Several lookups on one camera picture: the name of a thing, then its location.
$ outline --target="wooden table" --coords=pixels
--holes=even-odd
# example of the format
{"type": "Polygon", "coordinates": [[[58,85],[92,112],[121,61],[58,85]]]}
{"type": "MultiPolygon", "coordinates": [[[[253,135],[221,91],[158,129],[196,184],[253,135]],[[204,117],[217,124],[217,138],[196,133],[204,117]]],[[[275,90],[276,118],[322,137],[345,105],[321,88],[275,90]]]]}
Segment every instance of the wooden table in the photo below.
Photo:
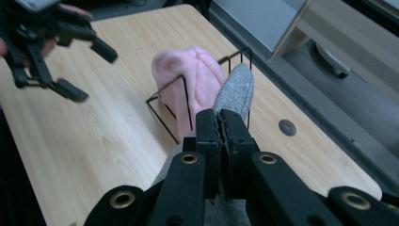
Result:
{"type": "MultiPolygon", "coordinates": [[[[109,65],[76,41],[47,58],[54,78],[89,93],[82,104],[50,90],[17,89],[0,61],[0,101],[48,225],[83,225],[115,186],[147,189],[175,143],[145,100],[156,92],[152,58],[166,49],[200,46],[216,59],[236,49],[189,6],[163,8],[95,23],[120,55],[109,65]]],[[[353,186],[380,198],[379,186],[260,71],[255,75],[250,133],[281,155],[313,190],[353,186]],[[297,133],[285,136],[280,120],[297,133]]]]}

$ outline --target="gray cloth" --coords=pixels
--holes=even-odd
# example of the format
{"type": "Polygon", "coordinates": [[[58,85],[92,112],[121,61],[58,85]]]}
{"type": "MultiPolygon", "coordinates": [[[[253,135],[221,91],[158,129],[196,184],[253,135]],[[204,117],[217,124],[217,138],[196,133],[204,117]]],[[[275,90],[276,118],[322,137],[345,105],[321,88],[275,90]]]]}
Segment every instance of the gray cloth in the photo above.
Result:
{"type": "MultiPolygon", "coordinates": [[[[254,79],[252,71],[246,64],[237,65],[217,94],[214,111],[218,113],[221,109],[229,109],[240,114],[244,121],[250,109],[253,91],[254,79]]],[[[191,131],[189,137],[195,136],[195,130],[191,131]]],[[[165,179],[173,157],[181,153],[182,150],[183,144],[180,143],[170,152],[164,166],[153,182],[154,185],[165,179]]],[[[216,197],[214,202],[214,204],[211,204],[210,201],[205,202],[205,225],[250,225],[245,209],[245,201],[225,201],[224,198],[216,197]]]]}

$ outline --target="robotic arm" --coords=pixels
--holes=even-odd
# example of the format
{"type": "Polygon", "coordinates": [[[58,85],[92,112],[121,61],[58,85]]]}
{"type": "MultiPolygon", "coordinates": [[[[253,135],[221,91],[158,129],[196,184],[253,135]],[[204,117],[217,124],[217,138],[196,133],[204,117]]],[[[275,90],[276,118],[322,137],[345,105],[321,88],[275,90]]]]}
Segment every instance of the robotic arm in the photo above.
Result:
{"type": "Polygon", "coordinates": [[[334,187],[327,197],[313,192],[280,156],[261,152],[232,111],[203,110],[196,122],[197,136],[184,139],[183,152],[174,156],[164,181],[146,191],[136,186],[109,190],[85,226],[202,226],[205,201],[217,194],[225,202],[245,200],[252,226],[399,222],[386,205],[353,187],[334,187]]]}
{"type": "Polygon", "coordinates": [[[88,95],[65,79],[56,82],[44,62],[41,48],[45,40],[56,39],[57,45],[70,46],[73,39],[91,41],[91,49],[108,62],[118,54],[97,37],[87,17],[61,8],[60,0],[16,0],[6,6],[9,29],[0,34],[8,47],[6,62],[17,88],[41,87],[51,89],[74,102],[83,102],[88,95]],[[20,52],[28,58],[25,70],[20,52]]]}

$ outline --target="pink cloth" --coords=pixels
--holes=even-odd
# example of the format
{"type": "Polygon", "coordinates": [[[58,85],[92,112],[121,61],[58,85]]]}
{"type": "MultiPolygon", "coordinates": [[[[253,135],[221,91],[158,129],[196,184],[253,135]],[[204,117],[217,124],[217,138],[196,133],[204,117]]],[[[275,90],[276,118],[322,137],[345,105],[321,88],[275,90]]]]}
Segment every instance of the pink cloth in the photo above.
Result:
{"type": "MultiPolygon", "coordinates": [[[[159,53],[152,61],[152,75],[158,89],[178,75],[184,75],[193,129],[196,114],[214,106],[216,95],[226,80],[217,61],[209,52],[199,47],[159,53]]],[[[183,79],[176,80],[161,91],[159,98],[176,115],[179,138],[183,140],[191,131],[183,79]]]]}

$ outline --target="wire rack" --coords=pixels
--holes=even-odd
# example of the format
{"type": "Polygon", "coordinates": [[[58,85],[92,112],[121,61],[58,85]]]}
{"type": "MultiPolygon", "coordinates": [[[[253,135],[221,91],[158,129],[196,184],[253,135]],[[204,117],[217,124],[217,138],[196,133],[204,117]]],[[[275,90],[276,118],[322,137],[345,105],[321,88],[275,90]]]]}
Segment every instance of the wire rack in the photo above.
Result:
{"type": "MultiPolygon", "coordinates": [[[[233,54],[229,55],[229,56],[224,56],[222,57],[220,60],[217,61],[217,63],[220,66],[224,66],[225,64],[227,64],[228,67],[228,74],[231,73],[231,65],[233,62],[235,62],[235,60],[238,58],[240,63],[244,63],[244,54],[248,53],[248,57],[249,57],[249,68],[252,70],[252,50],[249,47],[246,47],[242,50],[239,50],[237,52],[234,52],[233,54]]],[[[178,139],[173,135],[171,129],[167,126],[167,124],[165,123],[165,121],[162,119],[161,114],[158,113],[154,107],[152,106],[152,102],[154,100],[158,100],[159,99],[159,93],[161,93],[164,89],[166,89],[168,86],[170,86],[171,84],[173,84],[174,82],[176,82],[177,80],[182,79],[183,80],[183,84],[184,84],[184,94],[185,94],[185,104],[187,106],[187,111],[188,111],[188,117],[189,117],[189,121],[190,121],[190,129],[193,130],[193,122],[191,119],[191,110],[190,110],[190,106],[188,103],[188,91],[187,91],[187,85],[186,85],[186,78],[183,74],[180,74],[178,76],[176,76],[174,79],[172,79],[170,82],[168,82],[167,84],[165,84],[163,87],[161,87],[159,90],[157,90],[149,99],[146,100],[146,104],[148,105],[148,107],[150,108],[150,111],[155,115],[155,117],[161,122],[161,124],[165,127],[165,129],[168,131],[168,133],[170,134],[170,136],[173,138],[173,140],[176,142],[176,144],[179,144],[178,139]]],[[[168,112],[171,114],[171,116],[176,120],[176,116],[175,114],[172,112],[172,110],[170,110],[170,108],[167,105],[164,105],[168,112]]],[[[247,129],[249,129],[249,114],[250,111],[248,112],[248,116],[247,116],[247,129]]]]}

